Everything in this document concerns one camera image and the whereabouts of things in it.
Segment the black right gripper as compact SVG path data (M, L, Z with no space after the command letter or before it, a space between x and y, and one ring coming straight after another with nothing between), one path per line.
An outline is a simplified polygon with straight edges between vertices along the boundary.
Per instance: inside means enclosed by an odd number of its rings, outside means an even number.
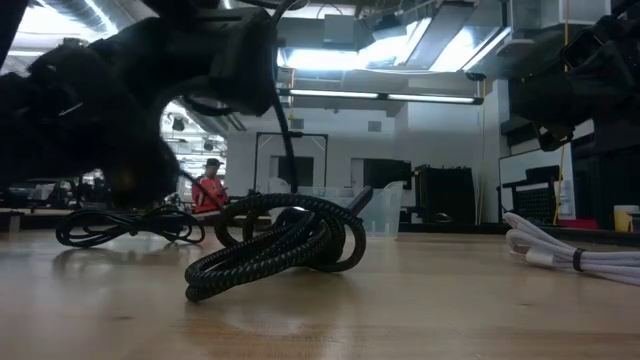
M540 71L518 83L511 112L532 122L540 149L552 152L572 141L575 127L608 118L606 56L562 51Z

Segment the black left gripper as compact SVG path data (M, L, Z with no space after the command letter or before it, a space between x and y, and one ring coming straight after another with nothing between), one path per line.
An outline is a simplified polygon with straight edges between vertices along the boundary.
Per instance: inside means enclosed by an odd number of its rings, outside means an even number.
M0 184L100 169L116 207L176 191L179 163L152 118L89 48L57 47L0 76Z

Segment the whiteboard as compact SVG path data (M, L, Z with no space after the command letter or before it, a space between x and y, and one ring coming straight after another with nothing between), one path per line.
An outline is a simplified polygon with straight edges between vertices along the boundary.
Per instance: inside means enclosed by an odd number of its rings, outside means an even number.
M559 220L558 210L561 182L570 179L574 190L571 146L564 145L560 149L552 152L531 150L517 155L507 156L499 160L499 170L501 167L508 167L509 169L515 170L552 165L559 165L561 170L559 180L556 183L556 216L553 222L553 224L557 224Z

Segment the white power strip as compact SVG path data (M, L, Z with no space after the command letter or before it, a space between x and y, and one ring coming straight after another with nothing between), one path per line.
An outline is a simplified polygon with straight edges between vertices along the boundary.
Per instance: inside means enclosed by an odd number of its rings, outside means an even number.
M575 202L574 202L574 190L573 184L570 179L563 180L561 182L559 192L559 220L573 220L575 219Z

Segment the person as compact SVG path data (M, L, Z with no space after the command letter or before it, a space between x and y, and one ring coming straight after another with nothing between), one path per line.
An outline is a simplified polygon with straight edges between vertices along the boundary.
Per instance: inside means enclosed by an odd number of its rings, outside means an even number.
M226 188L217 177L221 165L222 162L218 159L209 158L204 174L199 176L197 184L192 186L192 200L196 214L220 211L227 202Z

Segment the black pegboard cart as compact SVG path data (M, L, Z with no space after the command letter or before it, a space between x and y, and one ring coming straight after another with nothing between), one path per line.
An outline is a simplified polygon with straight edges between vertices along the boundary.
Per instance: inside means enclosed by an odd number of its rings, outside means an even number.
M560 172L559 165L515 170L501 167L496 188L500 221L505 213L512 212L536 224L552 225Z

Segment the red box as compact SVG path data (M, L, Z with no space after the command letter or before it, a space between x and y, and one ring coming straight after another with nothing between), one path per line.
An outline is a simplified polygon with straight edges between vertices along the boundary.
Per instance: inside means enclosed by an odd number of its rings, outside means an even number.
M596 220L594 219L559 219L558 226L571 228L571 229L582 229L582 230L598 230L599 226Z

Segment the yellow cup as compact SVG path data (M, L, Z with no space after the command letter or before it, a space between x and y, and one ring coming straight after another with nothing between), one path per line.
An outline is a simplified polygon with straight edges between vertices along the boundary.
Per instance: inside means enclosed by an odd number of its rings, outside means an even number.
M616 232L640 233L640 205L615 205Z

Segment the black cabinet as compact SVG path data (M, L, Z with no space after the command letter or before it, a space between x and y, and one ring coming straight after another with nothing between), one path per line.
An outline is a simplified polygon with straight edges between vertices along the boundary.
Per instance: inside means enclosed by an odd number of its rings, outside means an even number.
M468 167L414 169L415 206L424 223L474 225L475 188Z

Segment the dark background workbench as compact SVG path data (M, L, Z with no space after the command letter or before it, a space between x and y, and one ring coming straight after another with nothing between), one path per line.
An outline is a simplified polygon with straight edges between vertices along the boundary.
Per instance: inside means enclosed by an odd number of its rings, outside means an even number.
M36 209L35 212L31 212L30 209L8 209L8 208L0 208L0 232L8 232L10 229L10 223L13 220L19 220L19 230L44 230L44 229L55 229L64 222L69 214L71 214L71 210L57 210L57 209ZM220 213L211 212L211 213L202 213L192 215L198 222L204 224L204 226L213 226L218 220L220 220ZM169 215L169 216L152 216L151 222L159 222L161 220L175 220L174 218L181 220L184 216L180 217L177 215ZM235 218L231 219L230 225L231 227L242 227L247 219L247 215L238 215ZM271 225L272 220L268 215L261 215L256 220L254 224L257 228L266 227ZM92 217L88 220L81 221L80 225L76 225L75 227L82 227L84 225L88 226L106 226L106 225L115 225L116 220L107 218L105 216L96 216Z

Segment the long linear ceiling light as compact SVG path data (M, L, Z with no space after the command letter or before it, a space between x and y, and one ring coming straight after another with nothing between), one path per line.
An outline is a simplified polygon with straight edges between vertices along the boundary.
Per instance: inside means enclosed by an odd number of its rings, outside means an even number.
M448 95L430 94L400 94L386 92L358 92L358 91L334 91L334 90L311 90L311 89L289 89L279 88L280 96L288 97L317 97L334 99L357 99L393 102L416 102L416 103L443 103L457 105L482 105L483 98L461 97Z

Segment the clear plastic bin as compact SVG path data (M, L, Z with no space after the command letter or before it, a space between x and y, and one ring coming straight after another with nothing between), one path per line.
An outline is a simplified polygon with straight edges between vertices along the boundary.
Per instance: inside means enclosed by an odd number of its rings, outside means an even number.
M346 207L361 192L353 188L300 187L299 193L319 197ZM369 237L395 239L398 234L403 184L391 182L383 189L374 189L370 202L358 217Z

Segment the black metal frame stand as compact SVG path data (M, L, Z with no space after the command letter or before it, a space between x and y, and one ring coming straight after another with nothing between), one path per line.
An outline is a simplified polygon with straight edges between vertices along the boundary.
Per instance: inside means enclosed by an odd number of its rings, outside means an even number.
M292 160L287 157L284 140L277 132L256 134L251 189L262 193L287 191L294 179L299 188L326 186L329 136L290 131Z

